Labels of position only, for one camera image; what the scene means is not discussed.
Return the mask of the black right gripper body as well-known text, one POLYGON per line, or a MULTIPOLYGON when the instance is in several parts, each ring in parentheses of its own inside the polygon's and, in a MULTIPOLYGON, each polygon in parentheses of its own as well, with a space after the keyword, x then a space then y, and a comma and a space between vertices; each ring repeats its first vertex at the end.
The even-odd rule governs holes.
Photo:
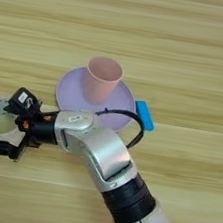
POLYGON ((57 144, 55 136, 55 116, 43 116, 39 119, 25 119, 18 117, 16 119, 17 127, 23 132, 24 138, 21 140, 17 148, 13 149, 9 157, 13 161, 17 161, 22 156, 27 147, 38 148, 41 144, 57 144))

